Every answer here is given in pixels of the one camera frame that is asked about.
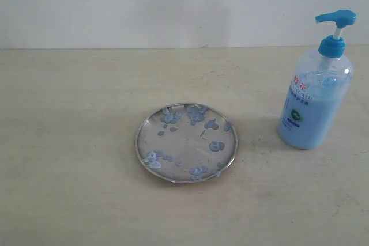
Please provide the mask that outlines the round metal plate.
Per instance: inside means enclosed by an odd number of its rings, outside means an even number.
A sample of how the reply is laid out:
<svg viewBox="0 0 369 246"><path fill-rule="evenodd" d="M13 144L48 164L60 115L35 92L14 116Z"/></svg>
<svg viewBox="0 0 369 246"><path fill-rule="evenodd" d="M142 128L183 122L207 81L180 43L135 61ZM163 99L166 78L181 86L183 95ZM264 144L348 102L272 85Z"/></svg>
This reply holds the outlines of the round metal plate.
<svg viewBox="0 0 369 246"><path fill-rule="evenodd" d="M198 103L166 105L135 136L142 166L165 181L190 184L218 177L233 163L238 134L221 112Z"/></svg>

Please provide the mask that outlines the blue soap pump bottle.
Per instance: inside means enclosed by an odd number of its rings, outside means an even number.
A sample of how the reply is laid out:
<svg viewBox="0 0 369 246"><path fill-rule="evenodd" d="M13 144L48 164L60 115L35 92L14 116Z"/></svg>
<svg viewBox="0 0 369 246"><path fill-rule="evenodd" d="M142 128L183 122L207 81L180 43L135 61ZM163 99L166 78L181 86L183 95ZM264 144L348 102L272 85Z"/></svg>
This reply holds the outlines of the blue soap pump bottle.
<svg viewBox="0 0 369 246"><path fill-rule="evenodd" d="M351 10L316 16L316 23L334 22L336 30L298 60L278 125L285 143L309 150L325 140L353 76L342 31L356 19Z"/></svg>

